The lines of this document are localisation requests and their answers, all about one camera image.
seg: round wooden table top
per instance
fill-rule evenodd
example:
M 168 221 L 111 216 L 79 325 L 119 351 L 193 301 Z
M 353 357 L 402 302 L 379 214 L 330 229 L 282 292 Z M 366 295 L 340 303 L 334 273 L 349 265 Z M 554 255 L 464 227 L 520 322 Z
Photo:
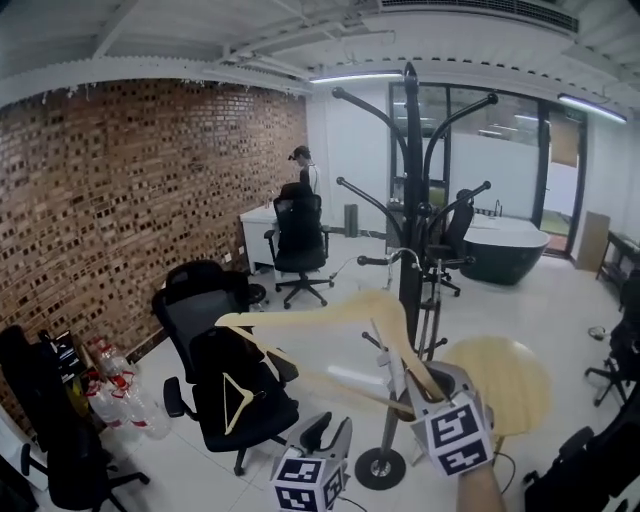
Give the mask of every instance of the round wooden table top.
M 531 350 L 497 336 L 467 338 L 442 360 L 463 368 L 485 404 L 493 409 L 494 434 L 524 434 L 538 427 L 551 408 L 551 380 Z

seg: black office chair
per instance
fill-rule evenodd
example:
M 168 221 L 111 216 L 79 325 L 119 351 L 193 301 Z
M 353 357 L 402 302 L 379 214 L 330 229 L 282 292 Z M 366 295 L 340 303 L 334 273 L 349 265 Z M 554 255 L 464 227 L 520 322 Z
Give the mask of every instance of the black office chair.
M 598 407 L 613 387 L 622 401 L 627 400 L 624 383 L 640 380 L 640 270 L 634 269 L 624 283 L 620 293 L 620 303 L 624 308 L 622 320 L 611 331 L 610 357 L 605 362 L 607 370 L 587 368 L 585 377 L 595 373 L 609 380 L 609 385 L 601 397 L 593 401 Z
M 471 192 L 470 190 L 463 189 L 458 192 L 456 198 L 461 195 Z M 453 217 L 451 222 L 447 226 L 446 231 L 442 235 L 441 243 L 437 245 L 427 246 L 427 263 L 428 270 L 424 276 L 424 281 L 431 283 L 434 287 L 438 281 L 438 267 L 437 261 L 441 260 L 441 273 L 440 279 L 442 286 L 450 288 L 454 291 L 454 296 L 460 296 L 460 287 L 452 284 L 451 275 L 448 270 L 457 270 L 460 268 L 460 263 L 447 264 L 448 260 L 460 260 L 465 257 L 465 242 L 464 237 L 469 230 L 471 221 L 473 220 L 473 200 L 468 203 L 458 205 L 453 210 Z
M 182 359 L 186 381 L 195 384 L 195 411 L 182 400 L 177 377 L 164 383 L 165 407 L 172 418 L 186 414 L 197 421 L 208 450 L 238 451 L 234 471 L 241 476 L 247 448 L 269 439 L 285 444 L 279 434 L 298 421 L 298 402 L 284 391 L 285 384 L 298 374 L 295 367 L 270 354 L 279 371 L 276 379 L 255 345 L 230 329 L 214 327 L 226 313 L 248 311 L 246 276 L 220 272 L 215 277 L 216 272 L 211 269 L 210 278 L 203 278 L 202 268 L 195 273 L 190 272 L 193 268 L 174 269 L 170 276 L 187 277 L 177 281 L 172 278 L 152 300 L 154 313 Z M 223 372 L 242 388 L 259 395 L 240 415 L 229 435 L 225 435 Z
M 44 467 L 33 460 L 31 446 L 25 444 L 22 473 L 28 476 L 34 467 L 46 474 L 51 501 L 57 507 L 97 512 L 109 500 L 120 512 L 126 512 L 113 489 L 134 480 L 146 485 L 149 478 L 133 473 L 109 479 L 109 456 L 93 425 L 73 408 L 51 347 L 46 343 L 29 345 L 20 327 L 8 327 L 0 333 L 0 365 L 36 431 L 40 448 L 47 452 Z
M 594 436 L 590 427 L 583 428 L 562 445 L 543 477 L 535 471 L 525 477 L 531 484 L 525 491 L 525 510 L 601 512 L 640 475 L 639 439 L 640 387 L 636 386 L 601 434 Z
M 320 303 L 326 306 L 327 301 L 313 286 L 328 283 L 333 287 L 333 281 L 309 279 L 307 275 L 307 272 L 324 267 L 329 256 L 329 231 L 320 225 L 322 199 L 314 195 L 307 184 L 288 183 L 282 187 L 280 197 L 273 202 L 273 206 L 280 230 L 278 254 L 273 246 L 275 231 L 270 229 L 264 234 L 264 238 L 269 241 L 274 267 L 280 272 L 296 273 L 300 276 L 296 281 L 276 284 L 278 292 L 283 286 L 294 287 L 284 299 L 284 308 L 291 307 L 289 302 L 301 290 L 315 295 L 320 299 Z

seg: air vent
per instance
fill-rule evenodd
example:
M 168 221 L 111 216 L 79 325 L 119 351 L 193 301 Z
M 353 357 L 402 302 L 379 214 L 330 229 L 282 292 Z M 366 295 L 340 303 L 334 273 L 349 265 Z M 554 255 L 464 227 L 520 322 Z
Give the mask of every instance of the air vent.
M 562 30 L 578 33 L 580 22 L 562 10 L 523 0 L 379 0 L 385 10 L 433 9 L 439 11 L 486 12 L 508 18 L 535 20 Z

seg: round metal base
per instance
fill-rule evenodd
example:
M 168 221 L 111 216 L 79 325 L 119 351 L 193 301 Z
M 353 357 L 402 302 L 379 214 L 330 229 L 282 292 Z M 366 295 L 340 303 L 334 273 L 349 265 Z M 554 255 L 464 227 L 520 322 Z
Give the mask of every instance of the round metal base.
M 398 485 L 407 472 L 402 455 L 389 450 L 384 457 L 380 448 L 364 452 L 355 466 L 355 477 L 364 487 L 374 491 L 385 491 Z

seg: white desk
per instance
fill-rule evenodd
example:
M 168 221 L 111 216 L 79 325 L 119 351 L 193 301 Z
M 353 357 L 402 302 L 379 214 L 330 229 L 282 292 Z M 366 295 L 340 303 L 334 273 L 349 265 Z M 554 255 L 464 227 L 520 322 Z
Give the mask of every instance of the white desk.
M 278 218 L 273 204 L 268 208 L 259 206 L 247 213 L 240 215 L 242 222 L 242 230 L 244 231 L 244 241 L 247 246 L 247 259 L 249 260 L 249 270 L 252 274 L 256 273 L 256 263 L 270 265 L 273 267 L 273 257 L 271 249 L 269 249 L 269 240 L 265 240 L 264 234 L 273 229 L 273 246 L 277 249 L 280 239 L 280 231 L 278 229 Z M 282 272 L 274 269 L 276 283 L 284 281 Z

